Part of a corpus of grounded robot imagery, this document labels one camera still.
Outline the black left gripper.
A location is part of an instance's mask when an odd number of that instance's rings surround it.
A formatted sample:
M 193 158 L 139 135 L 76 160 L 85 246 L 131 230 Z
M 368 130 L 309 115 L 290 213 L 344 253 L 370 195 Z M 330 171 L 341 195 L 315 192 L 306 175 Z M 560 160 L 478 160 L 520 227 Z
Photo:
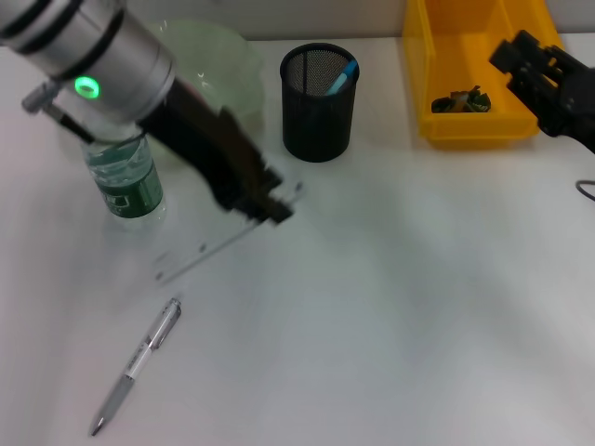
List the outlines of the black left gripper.
M 195 168 L 224 210 L 273 225 L 294 214 L 291 206 L 271 196 L 283 177 L 263 160 L 231 113 L 214 112 L 185 83 L 173 83 L 139 127 Z

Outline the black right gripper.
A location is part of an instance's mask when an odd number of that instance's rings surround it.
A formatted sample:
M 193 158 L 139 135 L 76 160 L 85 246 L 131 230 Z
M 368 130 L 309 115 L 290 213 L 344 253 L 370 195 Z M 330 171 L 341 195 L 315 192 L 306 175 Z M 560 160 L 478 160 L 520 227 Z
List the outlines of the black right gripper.
M 548 136 L 568 137 L 594 152 L 594 69 L 526 30 L 503 40 L 489 59 L 506 87 Z

